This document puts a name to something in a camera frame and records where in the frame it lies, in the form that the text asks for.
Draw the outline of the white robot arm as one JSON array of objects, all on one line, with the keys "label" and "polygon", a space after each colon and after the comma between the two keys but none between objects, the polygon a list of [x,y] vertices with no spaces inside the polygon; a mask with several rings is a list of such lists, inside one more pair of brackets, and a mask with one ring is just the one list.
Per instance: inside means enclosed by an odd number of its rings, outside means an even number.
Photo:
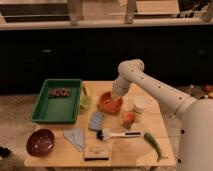
[{"label": "white robot arm", "polygon": [[213,171],[213,99],[197,99],[144,73],[141,59],[118,65],[114,99],[125,96],[134,83],[163,102],[181,120],[177,171]]}]

